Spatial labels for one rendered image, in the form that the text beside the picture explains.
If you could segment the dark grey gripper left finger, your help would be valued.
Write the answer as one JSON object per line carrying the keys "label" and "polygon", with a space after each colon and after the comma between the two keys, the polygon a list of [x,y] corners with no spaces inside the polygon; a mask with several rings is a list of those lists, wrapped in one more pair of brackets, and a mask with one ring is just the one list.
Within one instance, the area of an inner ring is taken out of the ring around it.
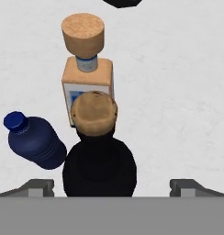
{"label": "dark grey gripper left finger", "polygon": [[53,179],[30,179],[19,188],[0,193],[0,197],[54,197],[53,188]]}

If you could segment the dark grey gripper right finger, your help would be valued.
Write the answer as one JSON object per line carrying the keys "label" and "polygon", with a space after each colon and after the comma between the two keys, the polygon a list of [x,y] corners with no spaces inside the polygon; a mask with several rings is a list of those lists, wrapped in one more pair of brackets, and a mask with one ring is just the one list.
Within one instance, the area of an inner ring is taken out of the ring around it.
{"label": "dark grey gripper right finger", "polygon": [[209,197],[223,196],[223,193],[207,189],[194,179],[172,179],[170,197]]}

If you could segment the dark blue plastic bottle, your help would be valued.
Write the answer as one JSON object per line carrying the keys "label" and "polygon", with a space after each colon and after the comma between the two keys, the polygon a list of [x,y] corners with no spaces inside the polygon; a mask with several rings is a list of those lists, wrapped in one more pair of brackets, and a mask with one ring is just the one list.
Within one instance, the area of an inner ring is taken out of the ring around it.
{"label": "dark blue plastic bottle", "polygon": [[9,130],[8,144],[15,154],[45,170],[56,169],[65,161],[66,147],[46,119],[14,111],[5,116],[4,126]]}

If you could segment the black glass bottle with cork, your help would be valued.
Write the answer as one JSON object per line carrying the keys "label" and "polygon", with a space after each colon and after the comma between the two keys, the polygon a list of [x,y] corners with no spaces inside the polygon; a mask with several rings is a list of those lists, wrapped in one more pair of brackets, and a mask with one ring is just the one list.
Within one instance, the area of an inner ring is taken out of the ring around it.
{"label": "black glass bottle with cork", "polygon": [[73,102],[80,141],[69,151],[62,181],[67,196],[132,196],[137,166],[127,145],[114,138],[118,106],[103,92],[84,92]]}

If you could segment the tan square bottle with cork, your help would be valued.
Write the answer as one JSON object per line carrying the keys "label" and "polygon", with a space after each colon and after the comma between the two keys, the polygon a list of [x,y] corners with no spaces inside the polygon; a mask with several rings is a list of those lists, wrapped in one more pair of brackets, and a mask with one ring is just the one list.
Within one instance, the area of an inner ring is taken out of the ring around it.
{"label": "tan square bottle with cork", "polygon": [[89,13],[70,15],[62,21],[62,35],[72,54],[62,74],[62,90],[73,128],[71,107],[78,95],[100,91],[114,97],[113,62],[97,57],[105,44],[105,24],[100,17]]}

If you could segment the black round object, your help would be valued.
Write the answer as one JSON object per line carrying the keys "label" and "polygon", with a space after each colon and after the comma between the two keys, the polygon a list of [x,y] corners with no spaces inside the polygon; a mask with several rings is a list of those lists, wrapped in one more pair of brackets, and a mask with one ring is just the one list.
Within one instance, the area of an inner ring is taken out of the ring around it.
{"label": "black round object", "polygon": [[137,6],[142,0],[103,0],[116,8]]}

